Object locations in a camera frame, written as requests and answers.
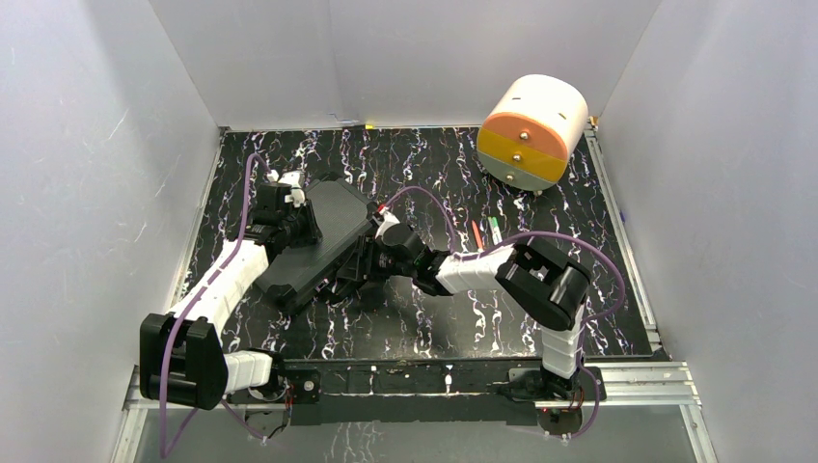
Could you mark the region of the black poker set case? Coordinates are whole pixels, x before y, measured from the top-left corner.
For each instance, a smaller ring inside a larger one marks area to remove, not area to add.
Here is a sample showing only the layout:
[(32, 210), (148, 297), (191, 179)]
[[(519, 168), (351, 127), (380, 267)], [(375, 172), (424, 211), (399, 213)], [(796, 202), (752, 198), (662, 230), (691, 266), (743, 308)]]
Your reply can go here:
[(324, 173), (304, 189), (312, 202), (320, 241), (312, 246), (266, 250), (268, 267), (256, 279), (266, 301), (296, 315), (321, 289), (336, 280), (356, 241), (376, 229), (376, 203), (340, 175)]

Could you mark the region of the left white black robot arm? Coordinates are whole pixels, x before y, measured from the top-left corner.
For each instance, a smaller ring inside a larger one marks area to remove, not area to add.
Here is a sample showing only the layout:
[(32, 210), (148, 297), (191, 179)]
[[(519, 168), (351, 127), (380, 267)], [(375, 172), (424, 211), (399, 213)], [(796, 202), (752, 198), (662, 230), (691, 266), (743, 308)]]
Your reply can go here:
[(251, 218), (236, 239), (224, 242), (190, 293), (142, 322), (142, 397), (202, 410), (250, 388), (265, 401), (283, 397), (288, 377), (274, 367), (273, 355), (257, 349), (226, 354), (221, 333), (244, 294), (282, 251), (320, 238), (302, 173), (288, 172), (259, 186)]

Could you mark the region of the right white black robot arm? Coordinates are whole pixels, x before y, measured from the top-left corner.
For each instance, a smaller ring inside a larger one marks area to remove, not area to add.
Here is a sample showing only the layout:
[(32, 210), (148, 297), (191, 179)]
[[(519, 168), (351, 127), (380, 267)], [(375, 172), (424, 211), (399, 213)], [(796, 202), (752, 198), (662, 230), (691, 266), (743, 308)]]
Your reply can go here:
[(357, 240), (340, 259), (330, 284), (338, 298), (369, 283), (407, 277), (431, 296), (470, 290), (503, 291), (539, 326), (539, 372), (500, 389), (516, 400), (570, 399), (582, 385), (582, 318), (590, 273), (545, 238), (522, 232), (485, 253), (433, 250), (406, 224), (385, 225)]

